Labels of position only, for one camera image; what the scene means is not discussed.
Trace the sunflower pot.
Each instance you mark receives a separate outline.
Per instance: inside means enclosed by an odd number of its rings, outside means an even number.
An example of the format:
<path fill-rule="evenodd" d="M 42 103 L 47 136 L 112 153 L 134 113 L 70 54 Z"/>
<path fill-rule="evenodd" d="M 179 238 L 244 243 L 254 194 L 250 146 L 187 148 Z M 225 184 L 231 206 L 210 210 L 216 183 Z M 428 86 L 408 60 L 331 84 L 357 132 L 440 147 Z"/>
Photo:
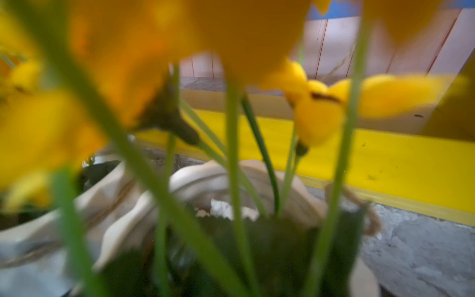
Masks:
<path fill-rule="evenodd" d="M 126 232 L 143 193 L 119 163 L 91 188 L 78 195 L 94 269 L 100 270 L 130 249 Z M 56 210 L 1 231 L 1 296 L 61 297 L 76 285 L 71 262 L 58 230 Z"/>
<path fill-rule="evenodd" d="M 357 256 L 379 231 L 368 203 L 336 185 L 311 186 L 277 214 L 270 183 L 243 170 L 238 153 L 208 165 L 179 151 L 186 133 L 179 97 L 193 109 L 289 120 L 279 90 L 236 100 L 221 64 L 206 53 L 169 63 L 146 1 L 2 1 L 1 208 L 59 213 L 58 230 L 76 281 L 75 297 L 378 297 Z M 94 269 L 78 195 L 119 163 L 143 193 L 130 249 Z"/>

